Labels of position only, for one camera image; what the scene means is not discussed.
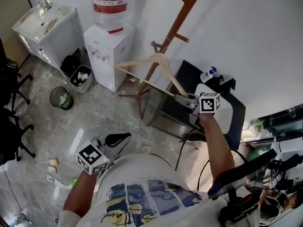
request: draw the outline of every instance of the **white box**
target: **white box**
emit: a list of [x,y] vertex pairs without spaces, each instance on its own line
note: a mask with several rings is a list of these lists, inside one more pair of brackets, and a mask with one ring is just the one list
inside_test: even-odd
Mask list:
[[79,165],[90,175],[107,169],[110,160],[89,140],[76,149]]
[[96,81],[116,92],[126,73],[114,68],[120,62],[130,61],[135,28],[125,26],[123,31],[110,35],[96,25],[84,33],[85,45]]
[[200,113],[215,113],[220,108],[220,94],[206,93],[199,97]]

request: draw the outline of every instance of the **printed graphic on shirt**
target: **printed graphic on shirt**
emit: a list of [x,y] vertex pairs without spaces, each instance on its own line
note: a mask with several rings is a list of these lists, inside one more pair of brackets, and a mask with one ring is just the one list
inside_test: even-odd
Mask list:
[[107,226],[139,227],[158,216],[201,203],[195,192],[162,180],[148,180],[140,184],[119,184],[111,188],[107,212],[101,223]]

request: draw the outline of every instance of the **wooden coat hanger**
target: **wooden coat hanger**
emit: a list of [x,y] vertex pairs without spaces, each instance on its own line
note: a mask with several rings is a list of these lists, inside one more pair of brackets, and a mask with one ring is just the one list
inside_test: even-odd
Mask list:
[[[183,89],[183,87],[180,85],[180,83],[177,81],[177,79],[174,77],[174,75],[171,73],[170,69],[169,69],[169,61],[167,60],[166,56],[163,55],[162,53],[155,53],[153,55],[151,55],[150,57],[148,57],[145,60],[141,60],[141,61],[128,61],[128,62],[122,62],[122,63],[118,63],[115,65],[116,68],[123,70],[125,72],[127,72],[128,74],[131,74],[132,76],[136,77],[134,74],[130,73],[129,71],[126,71],[124,69],[122,69],[121,67],[125,67],[125,66],[142,66],[142,65],[146,65],[146,64],[152,64],[152,63],[158,63],[160,65],[160,67],[162,68],[162,70],[164,71],[164,73],[166,74],[166,76],[171,80],[171,82],[176,86],[176,88],[178,89],[179,93],[184,96],[184,97],[188,97],[186,91]],[[149,85],[160,89],[159,87],[153,85],[152,83],[150,83],[147,80],[144,80],[144,82],[148,83]],[[174,96],[172,93],[160,89],[161,91]]]

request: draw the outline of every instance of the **hand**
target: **hand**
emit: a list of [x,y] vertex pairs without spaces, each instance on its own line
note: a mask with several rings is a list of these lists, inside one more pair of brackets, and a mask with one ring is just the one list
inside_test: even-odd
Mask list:
[[199,116],[199,119],[200,119],[200,124],[202,126],[205,126],[207,123],[211,122],[212,120],[214,120],[214,116],[212,113],[202,113],[200,114]]

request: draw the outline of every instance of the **desk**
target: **desk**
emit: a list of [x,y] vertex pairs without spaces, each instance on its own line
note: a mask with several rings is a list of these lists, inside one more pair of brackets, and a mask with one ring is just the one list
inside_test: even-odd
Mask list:
[[[197,85],[201,83],[201,73],[202,71],[198,68],[187,61],[183,61],[178,73],[176,74],[176,78],[187,93],[194,94]],[[171,85],[168,91],[173,94],[178,92],[174,85]],[[241,140],[246,107],[231,93],[227,93],[224,96],[224,99],[232,105],[234,111],[230,130],[224,136],[231,148],[238,149]],[[162,96],[160,104],[152,120],[149,122],[149,126],[182,140],[184,140],[188,133],[195,128],[189,122],[189,113],[185,112],[184,107],[169,95]],[[192,136],[194,140],[205,141],[203,129],[194,132]]]

